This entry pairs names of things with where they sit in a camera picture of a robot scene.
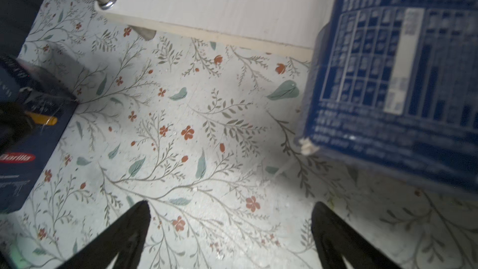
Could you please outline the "light blue spaghetti box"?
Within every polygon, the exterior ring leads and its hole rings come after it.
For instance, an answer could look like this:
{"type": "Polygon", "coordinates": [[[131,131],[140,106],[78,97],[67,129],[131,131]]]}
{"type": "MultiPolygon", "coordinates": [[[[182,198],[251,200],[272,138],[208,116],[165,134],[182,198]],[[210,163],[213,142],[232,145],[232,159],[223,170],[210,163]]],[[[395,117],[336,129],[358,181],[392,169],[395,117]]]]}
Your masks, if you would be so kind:
{"type": "Polygon", "coordinates": [[[335,0],[302,154],[478,195],[478,0],[335,0]]]}

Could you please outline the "dark blue spaghetti box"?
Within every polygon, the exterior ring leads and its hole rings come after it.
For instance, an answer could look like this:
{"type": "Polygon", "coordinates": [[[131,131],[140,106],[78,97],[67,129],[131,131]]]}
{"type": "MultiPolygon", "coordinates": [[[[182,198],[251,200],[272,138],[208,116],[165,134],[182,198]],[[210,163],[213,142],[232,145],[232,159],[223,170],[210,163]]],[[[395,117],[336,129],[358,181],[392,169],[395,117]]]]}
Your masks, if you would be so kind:
{"type": "Polygon", "coordinates": [[[22,208],[77,106],[46,69],[1,56],[1,214],[22,208]]]}

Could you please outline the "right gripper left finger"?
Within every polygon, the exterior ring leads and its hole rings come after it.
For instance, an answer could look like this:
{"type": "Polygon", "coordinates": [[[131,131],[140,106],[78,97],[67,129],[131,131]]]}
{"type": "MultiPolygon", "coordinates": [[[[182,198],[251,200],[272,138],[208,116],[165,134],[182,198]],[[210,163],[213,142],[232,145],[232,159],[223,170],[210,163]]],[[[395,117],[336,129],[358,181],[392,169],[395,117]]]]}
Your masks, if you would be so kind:
{"type": "Polygon", "coordinates": [[[136,269],[141,260],[151,214],[140,201],[96,239],[60,266],[61,269],[136,269]]]}

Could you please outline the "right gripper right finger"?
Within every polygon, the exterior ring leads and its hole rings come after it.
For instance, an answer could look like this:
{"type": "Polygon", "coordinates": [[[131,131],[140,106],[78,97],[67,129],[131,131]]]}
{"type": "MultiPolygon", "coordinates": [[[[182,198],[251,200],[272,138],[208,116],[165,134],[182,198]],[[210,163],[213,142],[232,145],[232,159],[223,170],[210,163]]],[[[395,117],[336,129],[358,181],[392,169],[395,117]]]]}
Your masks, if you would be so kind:
{"type": "Polygon", "coordinates": [[[323,202],[312,210],[311,233],[324,269],[397,269],[399,266],[358,234],[323,202]]]}

